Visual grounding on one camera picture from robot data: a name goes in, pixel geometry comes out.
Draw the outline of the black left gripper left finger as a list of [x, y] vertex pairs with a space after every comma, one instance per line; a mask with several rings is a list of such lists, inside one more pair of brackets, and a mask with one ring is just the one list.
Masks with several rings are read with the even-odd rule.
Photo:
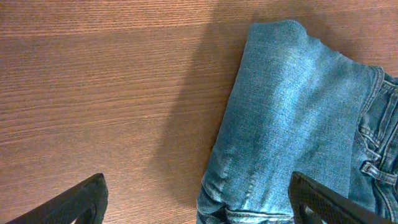
[[7, 224], [102, 224], [107, 206], [106, 181], [97, 173]]

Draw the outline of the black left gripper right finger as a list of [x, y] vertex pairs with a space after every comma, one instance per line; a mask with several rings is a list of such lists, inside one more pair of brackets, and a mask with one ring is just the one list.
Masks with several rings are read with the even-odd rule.
[[392, 224], [301, 172], [292, 172], [288, 193], [295, 224]]

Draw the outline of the blue denim jeans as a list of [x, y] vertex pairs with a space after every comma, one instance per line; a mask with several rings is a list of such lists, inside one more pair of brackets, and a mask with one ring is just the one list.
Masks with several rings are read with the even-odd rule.
[[397, 221], [397, 79], [297, 21], [250, 27], [198, 223], [292, 223], [292, 172]]

